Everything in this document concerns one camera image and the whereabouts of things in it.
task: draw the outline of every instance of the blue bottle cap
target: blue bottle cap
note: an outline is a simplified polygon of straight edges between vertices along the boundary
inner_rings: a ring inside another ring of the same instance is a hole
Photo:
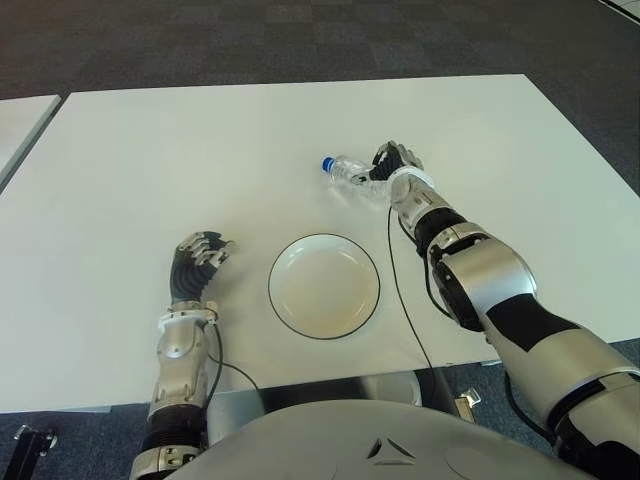
[[[335,163],[336,159],[333,157],[327,157],[322,161],[322,170],[324,170],[325,172],[329,173],[329,171],[331,170],[331,167],[333,167],[333,164]]]

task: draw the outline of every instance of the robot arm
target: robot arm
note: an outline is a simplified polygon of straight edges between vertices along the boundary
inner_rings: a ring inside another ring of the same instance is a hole
[[[402,167],[389,182],[392,206],[432,269],[450,316],[484,332],[557,437],[560,458],[599,478],[633,478],[640,464],[640,370],[589,330],[545,310],[525,261],[457,213],[421,170]]]
[[[200,297],[232,248],[232,242],[220,237],[198,232],[176,248],[169,281],[171,307],[159,321],[160,374],[131,480],[165,478],[204,450],[209,352],[204,330],[215,324],[217,313],[215,303],[202,305]]]

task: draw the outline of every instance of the gray carpet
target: gray carpet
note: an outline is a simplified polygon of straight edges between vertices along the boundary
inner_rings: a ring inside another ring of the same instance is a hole
[[[638,58],[640,28],[596,0],[0,1],[0,98],[525,73],[636,192]],[[620,348],[639,362],[637,341]],[[500,366],[446,375],[457,392],[478,388],[481,424],[548,451],[506,407]],[[144,405],[2,415],[0,471],[28,422],[61,434],[35,478],[125,479],[145,416]]]

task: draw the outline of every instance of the white table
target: white table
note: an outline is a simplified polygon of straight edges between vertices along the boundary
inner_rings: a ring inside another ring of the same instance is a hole
[[[636,17],[636,19],[632,19],[632,20],[638,23],[637,19],[640,18],[640,0],[607,0],[603,3],[605,5],[609,5],[609,3],[612,3],[618,6],[620,9],[626,10],[631,15]]]
[[[395,139],[467,218],[530,263],[540,299],[607,341],[640,336],[640,200],[521,75],[76,93],[0,197],[0,410],[148,401],[175,246],[240,252],[207,290],[227,359],[261,386],[425,366],[393,286],[386,210],[327,187],[327,154]],[[360,244],[381,278],[369,322],[318,341],[283,325],[269,268],[303,235]],[[403,297],[434,365],[491,360],[430,305],[393,222]],[[220,391],[250,388],[227,371]]]
[[[0,100],[0,192],[58,102],[57,95]]]

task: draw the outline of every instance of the black cable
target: black cable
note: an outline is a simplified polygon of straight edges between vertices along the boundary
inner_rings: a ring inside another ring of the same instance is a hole
[[[507,397],[507,402],[509,403],[511,410],[513,410],[513,413],[515,413],[518,418],[522,420],[531,430],[544,438],[549,443],[549,445],[553,447],[556,443],[555,436],[547,432],[540,425],[531,420],[516,403],[516,399],[513,396],[513,389],[511,388],[511,379],[509,378],[509,374],[506,371],[504,372],[504,393]]]
[[[256,392],[258,392],[258,394],[260,396],[262,396],[262,391],[260,390],[260,388],[258,387],[258,384],[253,380],[253,378],[251,378],[249,376],[249,374],[247,372],[245,372],[244,370],[242,370],[240,367],[236,367],[235,365],[231,364],[231,363],[227,363],[227,362],[220,362],[220,360],[218,360],[217,358],[215,358],[213,355],[209,354],[209,359],[213,362],[213,363],[217,363],[218,365],[223,365],[227,368],[230,368],[232,370],[235,370],[236,372],[240,373],[241,375],[244,376],[244,378],[246,378],[247,380],[249,380],[249,383],[251,383],[251,385],[253,386],[253,388],[255,389]]]
[[[429,275],[429,260],[427,260],[427,257],[423,257],[422,261],[424,262],[424,284],[427,287],[427,295],[429,295],[429,298],[431,299],[431,303],[433,303],[433,306],[436,307],[438,311],[442,313],[445,317],[451,318],[451,315],[449,315],[449,312],[447,312],[442,305],[436,302],[436,299],[433,296],[433,292],[431,291],[431,277]]]
[[[406,317],[407,321],[409,322],[409,326],[411,327],[411,331],[413,332],[413,336],[415,337],[416,341],[418,342],[418,345],[420,345],[420,350],[422,350],[422,353],[424,355],[424,358],[427,360],[427,364],[429,365],[429,371],[431,372],[431,393],[429,394],[429,398],[426,402],[422,402],[423,405],[428,405],[431,400],[433,399],[433,396],[435,395],[436,392],[436,377],[435,377],[435,373],[433,372],[433,365],[431,365],[431,360],[429,359],[429,355],[427,355],[427,351],[424,348],[424,345],[422,345],[422,341],[420,340],[420,337],[418,336],[415,327],[413,326],[413,322],[411,321],[411,317],[409,316],[409,312],[407,311],[407,307],[404,304],[404,300],[402,298],[402,293],[400,293],[400,286],[398,285],[398,275],[396,274],[396,263],[395,260],[393,258],[393,249],[391,248],[391,211],[392,208],[389,208],[389,213],[387,215],[387,244],[389,245],[389,258],[391,259],[391,269],[393,270],[393,281],[396,285],[396,292],[398,293],[398,299],[400,300],[400,305],[402,305],[402,310],[404,311],[404,316]]]
[[[216,334],[216,340],[218,342],[218,355],[220,355],[220,361],[218,363],[218,371],[216,372],[216,378],[213,380],[213,385],[211,385],[211,390],[209,390],[209,394],[207,395],[207,399],[204,402],[202,407],[203,415],[207,416],[207,410],[209,409],[209,404],[211,403],[211,399],[213,398],[213,394],[216,393],[216,388],[218,388],[218,383],[220,382],[220,376],[222,375],[222,365],[224,364],[224,352],[222,349],[222,336],[220,335],[220,329],[217,324],[213,324],[213,331]]]
[[[400,217],[398,217],[398,225],[400,225],[400,229],[404,232],[407,238],[411,240],[411,243],[413,243],[417,247],[418,244],[413,239],[413,237],[409,234],[409,232],[407,232],[407,229],[404,228],[404,225],[402,224]],[[449,312],[447,312],[447,310],[442,305],[436,302],[436,299],[433,296],[433,292],[431,290],[431,277],[429,275],[429,261],[427,260],[427,257],[422,257],[422,260],[424,262],[424,283],[427,288],[427,295],[429,295],[429,299],[431,300],[431,303],[433,303],[433,305],[438,309],[438,311],[440,311],[440,313],[442,313],[446,317],[451,318],[451,315],[449,315]]]

